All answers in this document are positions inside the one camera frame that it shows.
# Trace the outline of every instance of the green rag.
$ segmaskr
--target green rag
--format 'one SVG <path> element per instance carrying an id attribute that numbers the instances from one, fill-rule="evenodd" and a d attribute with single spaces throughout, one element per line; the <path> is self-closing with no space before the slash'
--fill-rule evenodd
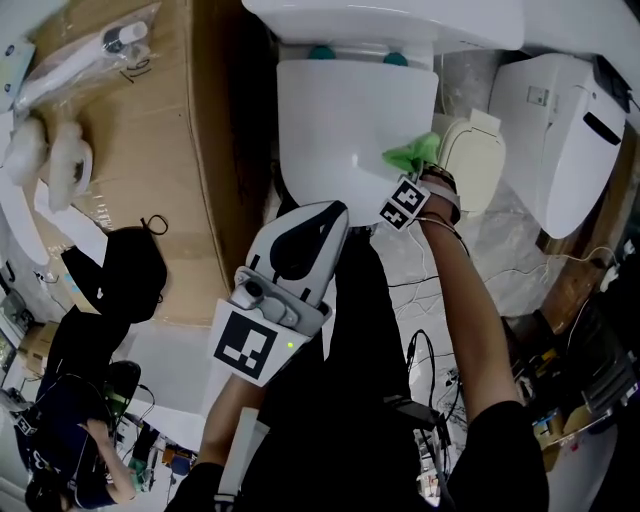
<path id="1" fill-rule="evenodd" d="M 440 136 L 429 132 L 406 146 L 385 151 L 382 158 L 389 165 L 411 174 L 420 171 L 425 162 L 437 164 L 439 148 Z"/>

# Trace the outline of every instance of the cardboard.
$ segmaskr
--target cardboard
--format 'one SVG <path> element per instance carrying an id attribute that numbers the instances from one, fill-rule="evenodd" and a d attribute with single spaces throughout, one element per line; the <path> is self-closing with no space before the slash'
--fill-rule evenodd
<path id="1" fill-rule="evenodd" d="M 52 322 L 42 327 L 33 327 L 18 347 L 18 354 L 24 359 L 27 370 L 36 375 L 44 375 L 51 343 L 58 330 Z"/>
<path id="2" fill-rule="evenodd" d="M 36 63 L 149 3 L 70 2 L 38 31 Z M 163 0 L 150 48 L 154 57 L 136 69 L 39 111 L 50 140 L 60 119 L 75 117 L 93 148 L 89 192 L 73 202 L 81 212 L 104 230 L 156 214 L 167 220 L 156 241 L 169 277 L 155 318 L 209 326 L 262 224 L 276 112 L 268 35 L 241 0 Z M 48 180 L 46 165 L 40 177 Z M 30 200 L 34 189 L 35 182 L 25 187 Z M 62 278 L 60 254 L 73 244 L 34 219 Z M 77 287 L 64 282 L 87 311 Z"/>

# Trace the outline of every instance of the toilet lid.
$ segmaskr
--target toilet lid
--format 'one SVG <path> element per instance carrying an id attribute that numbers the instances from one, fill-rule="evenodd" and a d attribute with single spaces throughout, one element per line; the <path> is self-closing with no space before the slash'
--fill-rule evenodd
<path id="1" fill-rule="evenodd" d="M 480 215 L 489 206 L 506 157 L 500 133 L 482 128 L 468 120 L 455 122 L 442 141 L 438 160 L 456 180 L 460 207 L 470 217 Z"/>
<path id="2" fill-rule="evenodd" d="M 379 62 L 278 65 L 282 176 L 300 205 L 340 200 L 351 226 L 378 212 L 403 173 L 382 153 L 431 129 L 438 77 Z"/>

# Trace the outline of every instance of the toilet tank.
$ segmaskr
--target toilet tank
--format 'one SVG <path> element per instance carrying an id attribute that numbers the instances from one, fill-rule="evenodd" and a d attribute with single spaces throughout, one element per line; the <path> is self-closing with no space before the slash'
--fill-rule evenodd
<path id="1" fill-rule="evenodd" d="M 522 0 L 243 0 L 286 44 L 517 50 Z"/>

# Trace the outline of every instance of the person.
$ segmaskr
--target person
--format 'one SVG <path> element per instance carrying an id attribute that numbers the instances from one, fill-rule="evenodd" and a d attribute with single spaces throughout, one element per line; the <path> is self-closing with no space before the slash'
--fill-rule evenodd
<path id="1" fill-rule="evenodd" d="M 32 512 L 96 509 L 135 497 L 130 471 L 110 438 L 113 422 L 102 393 L 111 355 L 128 327 L 77 307 L 62 319 L 27 416 L 37 431 L 25 436 L 16 427 L 20 455 L 32 472 L 25 493 Z"/>
<path id="2" fill-rule="evenodd" d="M 426 179 L 449 186 L 439 177 Z M 451 216 L 450 203 L 435 195 L 420 216 L 430 219 L 421 227 L 440 278 L 469 425 L 447 482 L 453 503 L 440 509 L 547 510 L 542 454 L 518 401 L 502 323 L 448 229 Z M 167 512 L 217 510 L 214 498 L 243 407 L 260 409 L 270 432 L 249 465 L 235 510 L 431 510 L 418 492 L 413 431 L 382 403 L 411 395 L 388 284 L 366 233 L 346 240 L 335 275 L 327 360 L 318 336 L 266 388 L 232 375 L 208 415 L 196 465 Z"/>

